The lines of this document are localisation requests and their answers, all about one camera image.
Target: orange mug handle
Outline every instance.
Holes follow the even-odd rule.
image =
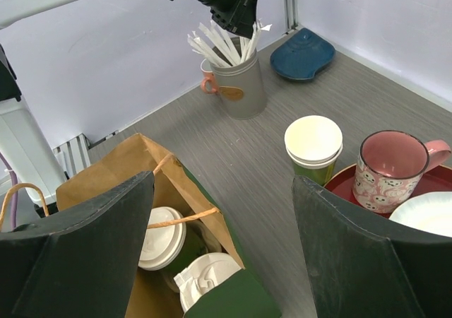
[[[440,166],[451,156],[451,147],[444,140],[433,140],[424,144],[429,152],[430,163],[425,172]]]
[[[204,93],[207,94],[216,94],[218,91],[216,88],[212,87],[212,80],[210,78],[204,78],[201,82],[201,90],[204,91]]]

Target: disposable coffee cup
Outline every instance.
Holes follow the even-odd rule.
[[[333,120],[319,115],[302,117],[287,128],[284,140],[296,175],[321,186],[331,179],[343,149],[342,131]]]
[[[150,212],[149,224],[180,218],[181,213],[173,208],[158,207]],[[148,271],[164,269],[176,274],[205,253],[206,245],[186,223],[151,228],[146,230],[138,266]]]
[[[239,264],[226,253],[209,253],[197,258],[174,277],[179,287],[183,311],[187,312],[199,298],[240,269]]]

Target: white wall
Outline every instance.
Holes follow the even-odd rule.
[[[452,102],[452,0],[298,0],[300,23]]]
[[[283,0],[259,0],[285,31]],[[201,80],[186,34],[207,23],[194,0],[81,0],[0,30],[18,83],[52,147],[84,133],[96,141],[177,98]]]

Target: bag handle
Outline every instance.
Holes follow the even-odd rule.
[[[163,165],[166,164],[168,161],[170,161],[170,159],[172,159],[173,157],[174,157],[174,154],[172,154],[172,153],[167,154],[157,164],[157,167],[153,170],[154,175],[159,173],[162,170]],[[166,228],[167,226],[177,225],[177,224],[180,224],[180,223],[187,223],[189,221],[194,221],[194,220],[197,220],[199,218],[210,216],[211,214],[214,214],[214,213],[220,213],[220,210],[218,208],[216,208],[216,207],[212,207],[210,210],[207,210],[207,211],[204,211],[204,212],[200,212],[200,213],[197,213],[197,214],[193,214],[192,216],[188,216],[188,217],[185,217],[185,218],[164,221],[164,222],[161,222],[161,223],[150,224],[150,225],[148,225],[148,229],[150,229],[150,228]]]
[[[14,185],[6,192],[5,198],[3,200],[3,204],[1,205],[0,229],[1,229],[1,226],[3,226],[3,221],[5,220],[6,208],[8,207],[8,204],[9,204],[11,198],[19,189],[24,189],[24,188],[34,189],[39,194],[41,202],[42,202],[42,208],[44,209],[44,214],[46,217],[49,216],[49,209],[47,208],[47,205],[45,203],[44,194],[42,194],[42,191],[40,190],[40,188],[34,184],[23,182],[23,183]]]

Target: label on cup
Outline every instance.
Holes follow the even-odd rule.
[[[220,93],[228,100],[239,101],[243,98],[244,92],[242,89],[237,87],[220,87]]]

